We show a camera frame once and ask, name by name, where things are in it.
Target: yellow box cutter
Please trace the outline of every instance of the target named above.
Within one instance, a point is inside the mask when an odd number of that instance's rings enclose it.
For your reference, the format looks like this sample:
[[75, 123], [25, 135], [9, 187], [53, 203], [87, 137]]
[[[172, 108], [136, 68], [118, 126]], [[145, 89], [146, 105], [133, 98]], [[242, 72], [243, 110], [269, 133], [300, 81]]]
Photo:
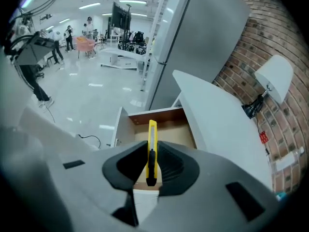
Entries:
[[158, 132], [156, 122], [149, 120], [148, 130], [148, 161], [146, 164], [146, 182], [153, 187], [156, 184], [158, 172]]

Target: white floor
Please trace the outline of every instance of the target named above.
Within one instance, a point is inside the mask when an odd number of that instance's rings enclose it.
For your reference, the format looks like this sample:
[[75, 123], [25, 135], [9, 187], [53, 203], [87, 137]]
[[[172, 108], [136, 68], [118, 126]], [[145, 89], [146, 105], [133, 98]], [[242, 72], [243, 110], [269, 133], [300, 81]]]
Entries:
[[[101, 67], [109, 56], [99, 48], [90, 59], [82, 52], [78, 59], [78, 51], [66, 53], [62, 48], [65, 63], [45, 68], [45, 77], [37, 81], [55, 100], [49, 110], [56, 124], [84, 137], [97, 136], [101, 149], [105, 149], [111, 143], [119, 108], [124, 107], [128, 113], [143, 111], [146, 94], [140, 91], [141, 77], [136, 70]], [[48, 111], [44, 115], [53, 122]], [[98, 146], [96, 138], [85, 140]]]

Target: red tag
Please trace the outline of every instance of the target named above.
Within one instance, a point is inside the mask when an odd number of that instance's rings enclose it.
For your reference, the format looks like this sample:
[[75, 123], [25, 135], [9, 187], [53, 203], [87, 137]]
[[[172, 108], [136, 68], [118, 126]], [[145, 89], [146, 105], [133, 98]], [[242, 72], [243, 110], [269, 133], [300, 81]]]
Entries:
[[266, 136], [265, 131], [260, 133], [260, 139], [261, 139], [262, 143], [264, 143], [264, 144], [266, 144], [268, 142], [268, 138]]

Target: open drawer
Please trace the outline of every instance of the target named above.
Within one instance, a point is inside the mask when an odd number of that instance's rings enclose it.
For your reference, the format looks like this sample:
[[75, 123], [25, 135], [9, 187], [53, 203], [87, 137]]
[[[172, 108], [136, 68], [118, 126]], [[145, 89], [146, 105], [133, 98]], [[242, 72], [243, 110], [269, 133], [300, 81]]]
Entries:
[[[128, 114], [121, 107], [119, 109], [111, 147], [148, 140], [149, 120], [157, 122], [158, 140], [185, 145], [196, 149], [196, 144], [182, 107], [151, 110], [136, 114]], [[141, 173], [134, 189], [158, 190], [162, 185], [161, 170], [158, 167], [157, 184], [149, 187], [146, 184], [146, 171]]]

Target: black pants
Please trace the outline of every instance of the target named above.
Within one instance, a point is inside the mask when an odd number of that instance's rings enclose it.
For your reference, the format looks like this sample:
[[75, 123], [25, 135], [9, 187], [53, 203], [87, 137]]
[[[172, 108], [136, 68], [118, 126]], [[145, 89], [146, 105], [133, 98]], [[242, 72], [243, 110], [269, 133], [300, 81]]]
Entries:
[[56, 63], [58, 63], [58, 59], [57, 59], [57, 56], [56, 56], [55, 51], [57, 51], [59, 57], [61, 58], [61, 60], [63, 60], [63, 56], [62, 56], [62, 54], [61, 54], [61, 52], [60, 52], [60, 49], [59, 49], [59, 41], [55, 41], [55, 48], [54, 48], [54, 50], [52, 51], [54, 60], [55, 60]]
[[72, 40], [72, 36], [69, 36], [68, 38], [66, 38], [66, 40], [67, 40], [67, 51], [69, 51], [69, 44], [71, 45], [71, 49], [73, 50], [74, 48], [73, 48], [73, 40]]
[[49, 101], [49, 97], [44, 90], [38, 85], [35, 80], [34, 74], [30, 65], [20, 65], [21, 72], [23, 73], [26, 81], [33, 87], [33, 93], [39, 101]]

